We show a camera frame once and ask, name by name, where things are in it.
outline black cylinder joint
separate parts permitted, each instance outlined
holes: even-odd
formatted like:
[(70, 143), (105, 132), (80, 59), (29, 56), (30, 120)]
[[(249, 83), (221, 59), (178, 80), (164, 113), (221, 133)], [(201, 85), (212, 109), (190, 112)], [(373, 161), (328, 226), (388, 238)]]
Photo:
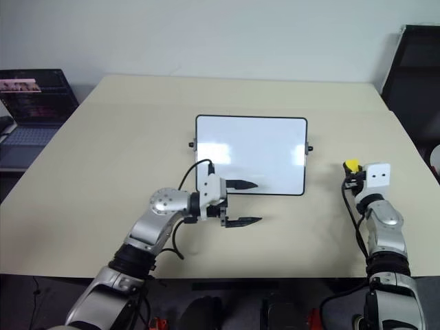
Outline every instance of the black cylinder joint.
[(198, 192), (193, 192), (190, 196), (190, 209), (189, 214), (193, 217), (198, 217), (200, 215), (200, 194)]
[(384, 197), (381, 194), (371, 194), (364, 197), (359, 203), (357, 203), (356, 209), (361, 215), (364, 215), (368, 205), (370, 205), (374, 201), (383, 201), (383, 200)]
[(132, 277), (146, 279), (154, 264), (154, 254), (123, 244), (109, 262), (109, 267)]
[(408, 259), (395, 252), (376, 252), (366, 260), (368, 277), (376, 273), (392, 272), (411, 276)]

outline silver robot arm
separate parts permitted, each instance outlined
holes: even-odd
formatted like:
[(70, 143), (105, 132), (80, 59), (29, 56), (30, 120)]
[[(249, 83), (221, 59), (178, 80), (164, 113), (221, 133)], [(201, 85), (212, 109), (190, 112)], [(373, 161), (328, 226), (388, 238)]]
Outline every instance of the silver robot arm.
[[(246, 181), (245, 188), (256, 185)], [(199, 192), (189, 193), (174, 188), (156, 191), (148, 201), (146, 212), (136, 221), (113, 260), (104, 266), (71, 308), (62, 329), (126, 329), (135, 313), (135, 297), (142, 294), (155, 258), (162, 251), (179, 219), (187, 223), (220, 217), (225, 227), (246, 226), (261, 218), (226, 217), (228, 194), (226, 181), (213, 173)]]
[(417, 285), (410, 277), (402, 215), (389, 201), (390, 164), (344, 163), (345, 188), (355, 195), (357, 211), (365, 216), (368, 228), (366, 272), (370, 290), (366, 295), (364, 317), (355, 329), (425, 330)]

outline laptop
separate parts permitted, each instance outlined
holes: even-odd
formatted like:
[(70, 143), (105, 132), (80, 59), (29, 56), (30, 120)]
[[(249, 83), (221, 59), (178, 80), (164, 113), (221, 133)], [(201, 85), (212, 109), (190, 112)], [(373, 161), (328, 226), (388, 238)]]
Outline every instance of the laptop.
[(0, 100), (17, 124), (0, 144), (3, 171), (25, 171), (79, 105), (61, 69), (0, 70)]

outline beige tabletop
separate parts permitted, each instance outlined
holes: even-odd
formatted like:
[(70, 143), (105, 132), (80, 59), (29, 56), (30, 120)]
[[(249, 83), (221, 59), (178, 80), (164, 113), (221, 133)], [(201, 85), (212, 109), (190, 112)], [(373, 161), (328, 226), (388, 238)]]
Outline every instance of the beige tabletop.
[[(315, 150), (305, 194), (230, 196), (229, 215), (179, 229), (162, 278), (364, 276), (340, 195), (341, 163), (390, 162), (390, 201), (404, 216), (413, 275), (440, 275), (440, 187), (370, 84), (108, 76), (55, 135), (0, 207), (0, 270), (92, 277), (152, 193), (177, 187), (195, 155), (198, 114), (303, 116)], [(194, 176), (186, 182), (194, 190)]]

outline black cable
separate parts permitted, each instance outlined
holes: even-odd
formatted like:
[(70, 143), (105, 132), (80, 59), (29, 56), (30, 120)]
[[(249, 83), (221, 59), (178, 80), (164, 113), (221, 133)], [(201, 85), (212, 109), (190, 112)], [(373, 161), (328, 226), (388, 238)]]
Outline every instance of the black cable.
[(365, 214), (362, 215), (362, 217), (359, 219), (359, 221), (357, 222), (357, 228), (360, 228), (360, 225), (362, 224), (363, 220), (365, 219)]
[(146, 322), (144, 316), (142, 316), (142, 313), (139, 313), (139, 317), (140, 317), (140, 320), (142, 321), (142, 323), (144, 323), (144, 326), (147, 327), (149, 324)]
[(30, 317), (29, 330), (32, 330), (32, 326), (34, 325), (34, 317), (36, 311), (36, 297), (41, 293), (39, 282), (36, 280), (35, 276), (32, 277), (32, 280), (35, 282), (35, 291), (32, 292), (34, 295), (34, 308), (32, 308), (32, 315)]
[(176, 253), (176, 255), (177, 255), (181, 260), (184, 260), (184, 259), (185, 259), (184, 255), (179, 251), (179, 249), (177, 248), (177, 244), (176, 244), (176, 234), (177, 234), (177, 229), (179, 229), (179, 227), (180, 227), (184, 222), (185, 222), (185, 219), (180, 220), (180, 221), (177, 223), (177, 225), (174, 227), (174, 229), (173, 229), (173, 235), (171, 236), (171, 242), (172, 242), (172, 244), (173, 244), (173, 248), (169, 248), (169, 247), (167, 247), (167, 248), (165, 248), (165, 249), (162, 249), (162, 251), (161, 251), (160, 253), (165, 252), (165, 251), (174, 252), (174, 253)]
[(140, 307), (142, 304), (142, 291), (144, 291), (144, 287), (145, 287), (145, 283), (140, 288), (139, 296), (137, 297), (137, 302), (136, 302), (136, 310), (134, 311), (133, 318), (131, 319), (129, 330), (134, 330), (136, 326), (136, 322), (138, 321), (138, 317), (140, 315)]
[(146, 298), (146, 296), (144, 296), (144, 304), (146, 307), (146, 325), (149, 326), (150, 325), (150, 319), (151, 319), (151, 306), (150, 306), (150, 302), (149, 300)]
[(187, 171), (186, 171), (186, 173), (185, 173), (185, 175), (184, 175), (184, 178), (181, 180), (181, 182), (180, 182), (180, 185), (179, 185), (179, 190), (180, 189), (182, 189), (182, 186), (184, 185), (184, 183), (185, 183), (185, 180), (186, 180), (186, 177), (188, 176), (188, 174), (190, 174), (190, 172), (191, 172), (191, 170), (194, 168), (194, 167), (196, 167), (197, 165), (199, 165), (199, 164), (201, 164), (201, 163), (204, 163), (204, 162), (209, 162), (209, 164), (212, 166), (212, 162), (211, 162), (211, 159), (208, 159), (208, 158), (206, 158), (206, 159), (202, 159), (202, 160), (199, 160), (197, 163), (194, 163)]
[(346, 183), (346, 181), (344, 180), (341, 185), (342, 198), (344, 200), (346, 209), (349, 211), (351, 222), (353, 223), (353, 226), (355, 228), (355, 236), (356, 236), (357, 245), (359, 246), (359, 248), (362, 251), (365, 258), (367, 259), (369, 257), (369, 254), (368, 254), (367, 249), (365, 247), (364, 239), (362, 239), (362, 235), (359, 231), (359, 227), (356, 223), (355, 217), (353, 215), (353, 211), (351, 210), (349, 201), (347, 201), (347, 196), (345, 195), (345, 183)]
[(324, 306), (325, 304), (327, 304), (330, 300), (336, 299), (336, 298), (341, 298), (341, 297), (345, 297), (348, 296), (350, 294), (354, 294), (356, 291), (361, 290), (363, 287), (366, 287), (368, 285), (368, 280), (365, 278), (362, 283), (360, 283), (359, 285), (355, 286), (353, 289), (350, 289), (348, 291), (344, 291), (344, 292), (340, 292), (339, 294), (334, 294), (330, 297), (325, 298), (319, 305), (319, 318), (321, 319), (321, 325), (323, 330), (327, 330), (327, 326), (325, 325), (325, 321), (324, 321)]

